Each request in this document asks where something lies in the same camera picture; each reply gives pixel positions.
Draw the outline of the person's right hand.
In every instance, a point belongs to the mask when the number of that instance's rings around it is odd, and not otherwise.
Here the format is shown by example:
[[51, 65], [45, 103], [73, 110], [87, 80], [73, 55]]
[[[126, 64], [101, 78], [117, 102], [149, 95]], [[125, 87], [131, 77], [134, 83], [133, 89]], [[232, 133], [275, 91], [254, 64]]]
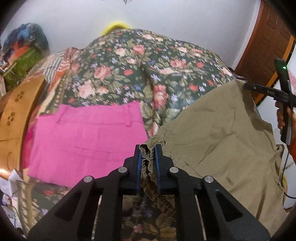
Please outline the person's right hand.
[[[277, 112], [276, 112], [277, 126], [280, 130], [282, 130], [283, 127], [285, 126], [285, 121], [283, 117], [283, 111], [280, 110], [281, 103], [277, 101], [275, 103], [275, 107], [277, 108]], [[287, 113], [288, 113], [288, 116], [292, 119], [293, 128], [295, 129], [295, 112], [292, 111], [290, 108], [287, 108]]]

